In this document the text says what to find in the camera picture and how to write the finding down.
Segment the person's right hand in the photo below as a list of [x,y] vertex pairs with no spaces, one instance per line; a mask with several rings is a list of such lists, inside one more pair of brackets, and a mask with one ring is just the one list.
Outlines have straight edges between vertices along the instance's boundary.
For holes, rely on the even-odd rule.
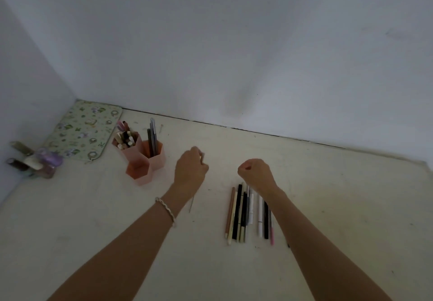
[[252,175],[248,178],[242,178],[247,185],[252,187],[260,196],[267,200],[270,195],[274,194],[279,188],[275,182],[270,167],[260,158],[252,158],[255,163],[252,167]]

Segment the person's left hand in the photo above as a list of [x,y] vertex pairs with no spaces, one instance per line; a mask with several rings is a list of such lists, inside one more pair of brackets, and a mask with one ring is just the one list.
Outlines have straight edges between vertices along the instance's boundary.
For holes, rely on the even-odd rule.
[[193,146],[176,163],[174,186],[185,200],[192,199],[204,182],[205,177],[200,174],[201,152],[197,146]]

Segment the thin grey pen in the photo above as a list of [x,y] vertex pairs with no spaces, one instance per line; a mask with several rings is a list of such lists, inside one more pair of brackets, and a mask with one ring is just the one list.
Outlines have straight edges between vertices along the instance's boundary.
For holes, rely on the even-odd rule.
[[[200,164],[203,164],[203,159],[204,159],[205,153],[201,152],[200,153]],[[189,209],[188,209],[188,213],[191,213],[192,207],[193,207],[193,203],[194,203],[194,198],[195,196],[192,197],[190,205],[189,205]]]

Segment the person's left forearm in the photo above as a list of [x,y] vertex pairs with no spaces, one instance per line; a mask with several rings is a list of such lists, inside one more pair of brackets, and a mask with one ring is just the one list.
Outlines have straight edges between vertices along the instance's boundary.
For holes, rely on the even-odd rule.
[[174,184],[47,301],[133,301],[175,219],[186,205]]

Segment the person's right forearm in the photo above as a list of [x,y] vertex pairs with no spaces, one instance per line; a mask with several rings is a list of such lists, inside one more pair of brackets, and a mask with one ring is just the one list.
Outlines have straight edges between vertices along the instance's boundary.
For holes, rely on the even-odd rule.
[[289,200],[283,190],[256,189],[273,211],[316,301],[392,301]]

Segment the row of pens and pencils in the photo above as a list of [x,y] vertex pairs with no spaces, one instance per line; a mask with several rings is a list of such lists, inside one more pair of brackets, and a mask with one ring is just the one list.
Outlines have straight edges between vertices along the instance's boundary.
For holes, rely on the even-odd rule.
[[269,205],[249,185],[240,183],[231,190],[224,233],[227,244],[246,243],[253,225],[257,228],[258,238],[266,239],[274,245],[275,224]]

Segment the pink hexagonal pen holder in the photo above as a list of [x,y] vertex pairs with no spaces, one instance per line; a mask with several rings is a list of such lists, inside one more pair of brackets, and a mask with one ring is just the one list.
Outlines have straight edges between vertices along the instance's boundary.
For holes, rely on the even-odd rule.
[[114,133],[112,145],[127,164],[126,174],[133,179],[136,185],[142,186],[150,183],[153,173],[165,166],[165,149],[163,144],[158,141],[157,155],[151,157],[149,141],[143,141],[137,132],[133,135],[136,140],[135,146],[120,149],[118,132]]

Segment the bunch of pens and pencils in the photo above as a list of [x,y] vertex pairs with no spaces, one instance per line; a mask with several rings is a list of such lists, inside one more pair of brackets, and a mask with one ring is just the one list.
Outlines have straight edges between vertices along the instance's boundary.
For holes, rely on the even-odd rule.
[[115,132],[112,144],[119,150],[126,150],[137,144],[138,134],[126,121],[117,121],[117,132]]

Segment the green floral mat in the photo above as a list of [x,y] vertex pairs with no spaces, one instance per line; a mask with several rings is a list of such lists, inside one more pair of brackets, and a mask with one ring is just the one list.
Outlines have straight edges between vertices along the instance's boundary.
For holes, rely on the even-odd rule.
[[63,158],[95,161],[110,141],[122,107],[77,100],[57,123],[43,147]]

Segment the purple glass bottle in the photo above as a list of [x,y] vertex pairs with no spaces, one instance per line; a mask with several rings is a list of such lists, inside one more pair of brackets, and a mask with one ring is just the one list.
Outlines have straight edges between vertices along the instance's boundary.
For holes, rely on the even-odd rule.
[[41,178],[51,179],[56,173],[57,167],[63,164],[63,157],[57,152],[52,152],[45,147],[41,147],[35,151],[35,156],[42,165],[36,171],[36,175]]

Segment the white small bottle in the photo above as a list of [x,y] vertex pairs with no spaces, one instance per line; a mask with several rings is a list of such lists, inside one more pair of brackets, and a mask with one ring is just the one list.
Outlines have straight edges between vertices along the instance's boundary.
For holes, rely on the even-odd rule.
[[39,171],[44,168],[44,164],[40,162],[39,159],[34,155],[25,157],[23,159],[23,163],[35,171]]

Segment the olive capped bottle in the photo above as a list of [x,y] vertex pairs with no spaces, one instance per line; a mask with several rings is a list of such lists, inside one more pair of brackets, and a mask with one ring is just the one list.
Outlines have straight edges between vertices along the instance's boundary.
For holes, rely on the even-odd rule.
[[19,151],[21,154],[23,154],[26,157],[32,156],[35,154],[35,151],[33,149],[26,146],[25,144],[23,144],[20,141],[10,141],[9,144],[12,148]]

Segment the dark brown bottle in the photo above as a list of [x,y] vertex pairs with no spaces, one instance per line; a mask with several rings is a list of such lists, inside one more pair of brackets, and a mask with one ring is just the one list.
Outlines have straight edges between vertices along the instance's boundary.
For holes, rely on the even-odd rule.
[[31,167],[29,167],[26,163],[19,161],[15,158],[8,158],[6,160],[6,163],[20,172],[26,172],[28,170],[31,170]]

